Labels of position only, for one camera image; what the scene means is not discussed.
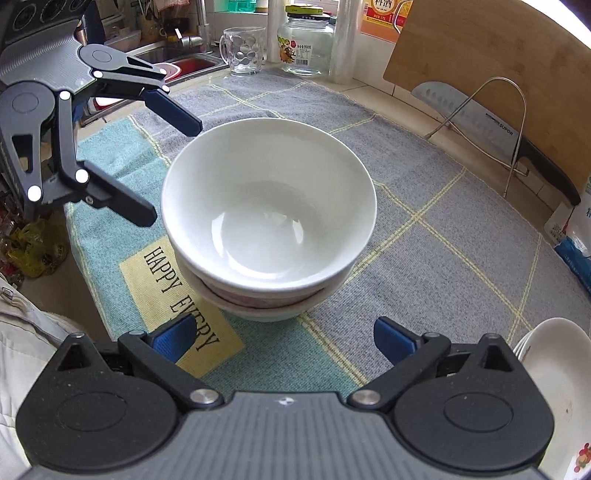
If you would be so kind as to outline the white plate with fruit print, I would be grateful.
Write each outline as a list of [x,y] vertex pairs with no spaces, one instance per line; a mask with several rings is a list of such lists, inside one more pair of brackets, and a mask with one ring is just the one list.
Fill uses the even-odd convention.
[[554,416],[541,471],[551,479],[588,479],[590,337],[571,320],[550,318],[527,333],[514,353]]

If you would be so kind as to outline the bowl with pink pattern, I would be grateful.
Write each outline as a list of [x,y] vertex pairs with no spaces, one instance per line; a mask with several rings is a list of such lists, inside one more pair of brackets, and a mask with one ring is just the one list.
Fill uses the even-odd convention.
[[253,292],[246,292],[246,293],[235,293],[229,290],[228,286],[216,286],[211,283],[211,281],[206,281],[201,279],[200,276],[197,276],[194,272],[189,269],[188,263],[182,258],[179,253],[174,253],[177,265],[182,267],[188,274],[193,275],[197,280],[199,280],[204,286],[211,290],[211,292],[221,299],[228,301],[232,304],[241,306],[241,307],[249,307],[249,308],[256,308],[256,309],[273,309],[273,308],[280,308],[288,305],[294,305],[305,300],[311,299],[312,297],[318,296],[318,294],[327,293],[329,288],[337,287],[339,284],[342,284],[346,280],[346,277],[349,276],[349,272],[351,272],[352,268],[345,269],[338,275],[335,275],[328,282],[325,282],[322,286],[317,286],[312,288],[308,292],[304,292],[304,290],[294,291],[294,292],[287,292],[287,293],[253,293]]

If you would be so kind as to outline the white bowl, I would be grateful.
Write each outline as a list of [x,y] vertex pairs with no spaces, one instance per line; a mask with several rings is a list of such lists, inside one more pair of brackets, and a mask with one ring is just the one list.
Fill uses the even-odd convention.
[[162,220],[201,279],[236,293],[311,290],[373,235],[377,194],[344,143],[307,124],[238,120],[193,139],[169,167]]

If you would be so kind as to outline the stainless sink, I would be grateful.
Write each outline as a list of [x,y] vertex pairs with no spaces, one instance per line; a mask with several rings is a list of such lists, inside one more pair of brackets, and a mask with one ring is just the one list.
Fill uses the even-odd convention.
[[178,43],[159,41],[138,47],[129,54],[163,69],[174,65],[175,70],[166,75],[165,82],[175,85],[228,68],[216,49],[202,52],[201,47],[182,47]]

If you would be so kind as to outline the white jacket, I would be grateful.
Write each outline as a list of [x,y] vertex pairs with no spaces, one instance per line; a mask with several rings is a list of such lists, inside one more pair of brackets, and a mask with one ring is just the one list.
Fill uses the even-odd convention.
[[1,477],[17,479],[30,467],[16,433],[18,410],[63,340],[82,328],[37,308],[5,278],[0,308]]

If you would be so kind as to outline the clear glass mug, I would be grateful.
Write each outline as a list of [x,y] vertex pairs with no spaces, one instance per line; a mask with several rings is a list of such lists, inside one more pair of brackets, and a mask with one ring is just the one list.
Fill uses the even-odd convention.
[[231,27],[219,39],[219,54],[232,75],[259,73],[266,57],[266,27]]

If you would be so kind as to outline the yellow plastic bag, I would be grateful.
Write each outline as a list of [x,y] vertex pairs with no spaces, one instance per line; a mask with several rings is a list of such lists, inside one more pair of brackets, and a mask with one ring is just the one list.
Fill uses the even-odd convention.
[[51,275],[68,253],[65,228],[45,219],[17,228],[5,239],[3,246],[7,261],[31,279]]

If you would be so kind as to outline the glass jar with label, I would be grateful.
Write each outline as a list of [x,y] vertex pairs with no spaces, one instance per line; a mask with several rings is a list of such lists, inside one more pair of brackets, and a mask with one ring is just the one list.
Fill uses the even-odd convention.
[[283,71],[304,76],[329,73],[335,18],[320,6],[290,4],[284,8],[287,21],[277,30]]

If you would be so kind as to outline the white blue salt bag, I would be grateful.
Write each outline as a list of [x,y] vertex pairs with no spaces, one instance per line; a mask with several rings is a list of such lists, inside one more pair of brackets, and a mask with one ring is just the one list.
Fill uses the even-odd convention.
[[554,250],[583,287],[591,291],[591,184],[587,180],[576,207],[560,204],[544,225]]

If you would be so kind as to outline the clear plastic wrap roll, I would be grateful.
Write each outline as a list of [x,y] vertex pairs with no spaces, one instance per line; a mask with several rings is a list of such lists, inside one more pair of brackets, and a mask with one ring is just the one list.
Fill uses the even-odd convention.
[[353,80],[356,65],[356,33],[363,13],[362,0],[341,0],[335,17],[329,81],[346,85]]

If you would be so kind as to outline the orange cooking wine jug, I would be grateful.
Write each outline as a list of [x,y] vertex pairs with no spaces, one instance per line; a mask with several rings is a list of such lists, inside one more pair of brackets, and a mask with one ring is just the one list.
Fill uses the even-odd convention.
[[396,43],[413,6],[413,0],[366,0],[360,31]]

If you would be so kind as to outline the bamboo cutting board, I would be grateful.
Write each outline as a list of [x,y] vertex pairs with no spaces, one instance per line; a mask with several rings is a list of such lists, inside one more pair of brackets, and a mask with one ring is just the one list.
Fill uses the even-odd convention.
[[[524,134],[573,181],[590,175],[590,49],[523,1],[414,2],[385,80],[406,90],[426,81],[472,94],[487,79],[507,77],[522,90]],[[514,127],[522,103],[494,83],[477,99]]]

